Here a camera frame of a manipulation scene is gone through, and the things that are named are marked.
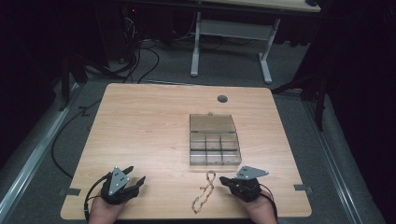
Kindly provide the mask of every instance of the human hand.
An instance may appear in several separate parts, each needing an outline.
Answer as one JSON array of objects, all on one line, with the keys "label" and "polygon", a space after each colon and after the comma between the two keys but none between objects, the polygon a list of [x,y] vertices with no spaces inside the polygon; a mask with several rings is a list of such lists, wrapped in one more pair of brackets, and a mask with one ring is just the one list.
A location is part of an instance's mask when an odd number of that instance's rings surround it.
[{"label": "human hand", "polygon": [[[262,194],[271,198],[271,194],[262,190]],[[250,203],[246,203],[240,198],[235,199],[247,209],[250,219],[257,224],[276,224],[276,217],[274,215],[274,208],[271,202],[262,196]]]},{"label": "human hand", "polygon": [[125,206],[121,204],[108,204],[100,196],[93,199],[89,224],[113,224]]}]

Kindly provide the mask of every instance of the cable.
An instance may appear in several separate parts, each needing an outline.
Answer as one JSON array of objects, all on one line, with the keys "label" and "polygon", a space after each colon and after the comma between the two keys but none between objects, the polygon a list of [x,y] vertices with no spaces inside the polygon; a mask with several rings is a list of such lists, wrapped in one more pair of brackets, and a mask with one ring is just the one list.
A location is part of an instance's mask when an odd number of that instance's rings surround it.
[{"label": "cable", "polygon": [[193,36],[191,36],[189,38],[185,38],[185,39],[179,40],[179,41],[175,41],[173,43],[176,44],[176,45],[182,46],[182,47],[188,47],[188,46],[194,45],[194,40],[189,40],[192,37]]},{"label": "cable", "polygon": [[212,42],[212,43],[219,42],[219,43],[214,48],[206,48],[202,44],[200,44],[200,48],[202,48],[202,49],[215,50],[223,45],[223,38],[221,36],[204,35],[204,37],[208,41],[208,43],[210,43],[210,42]]},{"label": "cable", "polygon": [[96,181],[96,183],[94,183],[94,184],[92,185],[92,187],[91,187],[90,190],[88,191],[87,196],[85,197],[84,205],[83,205],[83,206],[84,206],[84,216],[85,216],[85,219],[87,220],[87,223],[90,221],[90,210],[88,209],[88,201],[89,201],[90,199],[96,197],[96,196],[94,196],[94,197],[91,197],[91,198],[90,198],[91,193],[92,193],[93,189],[94,189],[98,184],[100,184],[100,182],[102,182],[102,181],[104,181],[104,180],[106,180],[106,179],[108,179],[108,178],[110,178],[110,177],[111,177],[111,173],[110,173],[110,172],[109,172],[107,175],[102,176],[98,181]]},{"label": "cable", "polygon": [[154,42],[154,44],[153,44],[152,46],[149,46],[149,47],[145,47],[145,48],[140,47],[140,48],[141,48],[141,49],[153,49],[153,48],[157,47],[157,41],[156,41],[155,39],[145,39],[145,40],[142,40],[142,44],[143,44],[143,42],[149,42],[149,41]]},{"label": "cable", "polygon": [[195,12],[194,13],[194,17],[192,17],[192,22],[191,22],[191,26],[190,26],[189,31],[185,35],[183,35],[181,38],[174,39],[174,41],[188,39],[188,38],[191,38],[191,37],[195,36],[195,34],[194,35],[190,35],[190,36],[187,36],[187,35],[189,35],[191,33],[192,27],[194,26],[194,22],[195,22],[196,16],[197,16],[197,13]]},{"label": "cable", "polygon": [[73,176],[70,175],[69,173],[67,173],[66,170],[56,161],[56,158],[55,158],[55,144],[56,144],[56,141],[58,140],[59,136],[60,136],[61,133],[64,131],[64,129],[67,127],[67,125],[69,125],[69,124],[70,124],[74,119],[76,119],[80,114],[84,114],[84,113],[86,112],[87,109],[93,107],[94,105],[96,105],[97,103],[99,103],[99,102],[101,102],[101,101],[102,101],[102,99],[100,99],[100,100],[94,102],[92,105],[89,105],[89,106],[87,106],[87,107],[83,107],[84,109],[83,109],[82,111],[78,112],[75,116],[73,116],[73,118],[71,118],[69,121],[66,122],[66,124],[61,128],[61,130],[55,135],[55,138],[53,139],[52,146],[51,146],[51,150],[50,150],[50,152],[51,152],[50,154],[51,154],[52,160],[53,160],[55,166],[56,166],[62,173],[64,173],[65,175],[67,175],[70,179],[73,179]]},{"label": "cable", "polygon": [[271,205],[272,205],[272,207],[273,207],[273,209],[274,209],[275,219],[277,220],[277,208],[276,208],[276,204],[275,204],[275,200],[274,200],[274,195],[273,195],[273,193],[271,192],[270,189],[268,189],[267,187],[265,187],[265,188],[266,188],[266,189],[268,190],[268,192],[271,194],[271,198],[268,197],[267,195],[263,194],[263,193],[260,193],[260,195],[261,195],[262,197],[268,199],[268,201],[270,201],[270,203],[271,203]]},{"label": "cable", "polygon": [[[121,72],[127,71],[130,67],[133,67],[133,66],[134,66],[134,62],[135,62],[134,57],[132,57],[132,59],[128,62],[127,65],[125,65],[125,66],[123,66],[122,68],[117,69],[117,70],[115,70],[115,71],[110,71],[110,70],[109,70],[108,68],[106,68],[106,67],[102,67],[102,69],[106,69],[106,70],[108,70],[109,73],[112,73],[112,74],[114,74],[115,76],[117,76],[117,77],[112,76],[113,78],[120,79],[120,77],[118,76],[118,74],[121,73]],[[91,70],[91,69],[88,68],[88,67],[85,67],[85,72],[87,72],[87,73],[89,73],[89,74],[91,74],[91,75],[95,75],[95,76],[104,76],[104,75],[105,75],[105,74],[102,73],[102,72],[93,71],[93,70]]]},{"label": "cable", "polygon": [[85,58],[84,56],[75,53],[74,57],[76,57],[77,60],[80,60],[82,63],[84,64],[89,64],[90,66],[94,67],[96,70],[98,70],[99,72],[101,72],[101,74],[103,74],[104,76],[108,76],[108,77],[112,77],[115,79],[123,79],[123,77],[117,75],[116,73],[108,70],[108,68],[103,67],[101,64],[96,63],[88,58]]},{"label": "cable", "polygon": [[128,79],[128,77],[131,77],[131,83],[134,83],[134,79],[132,78],[132,73],[134,72],[134,70],[136,70],[136,68],[139,65],[139,63],[140,63],[140,45],[137,48],[137,62],[136,62],[136,65],[134,66],[134,69],[132,69],[132,67],[130,68],[128,75],[125,77],[125,79],[122,81],[122,83],[125,83],[126,80]]},{"label": "cable", "polygon": [[236,41],[232,41],[232,40],[228,40],[228,39],[230,39],[230,38],[224,38],[223,41],[228,43],[228,44],[234,44],[234,45],[238,45],[238,46],[245,46],[245,45],[248,45],[248,44],[250,44],[252,42],[257,42],[257,40],[255,40],[255,39],[248,39],[244,43],[238,43]]},{"label": "cable", "polygon": [[154,65],[150,70],[148,70],[147,73],[145,73],[142,77],[139,78],[139,80],[137,81],[137,84],[140,84],[140,82],[142,81],[143,77],[145,77],[145,76],[148,75],[152,70],[154,70],[154,69],[157,67],[158,63],[160,62],[160,56],[158,55],[158,53],[156,53],[156,52],[155,52],[154,50],[152,50],[152,49],[145,49],[145,50],[148,50],[148,51],[153,52],[153,53],[157,56],[157,62],[155,63],[155,65]]},{"label": "cable", "polygon": [[[126,30],[126,32],[129,32],[129,29],[131,29],[131,26],[134,27],[134,22],[131,19],[129,19],[128,17],[125,17],[124,19],[127,20],[128,22],[130,22],[129,27]],[[134,29],[133,29],[133,32],[132,32],[132,39],[134,39]]]}]

